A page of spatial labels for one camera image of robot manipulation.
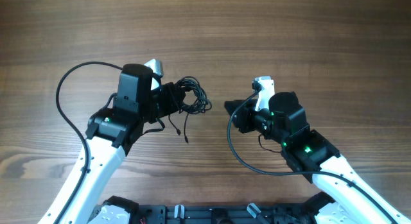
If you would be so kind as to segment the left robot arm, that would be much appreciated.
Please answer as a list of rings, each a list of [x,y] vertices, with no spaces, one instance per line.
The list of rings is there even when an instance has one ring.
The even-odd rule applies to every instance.
[[[163,76],[156,59],[121,67],[117,91],[89,118],[83,149],[41,223],[87,223],[107,182],[146,134],[144,125],[179,111],[185,92],[162,84]]]

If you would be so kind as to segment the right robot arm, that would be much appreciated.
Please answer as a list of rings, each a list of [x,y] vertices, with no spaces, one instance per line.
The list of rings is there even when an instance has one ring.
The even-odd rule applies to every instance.
[[[291,169],[321,192],[304,203],[297,215],[305,223],[410,223],[351,167],[318,131],[310,128],[294,92],[255,92],[245,100],[226,101],[228,127],[241,133],[257,131],[280,144]]]

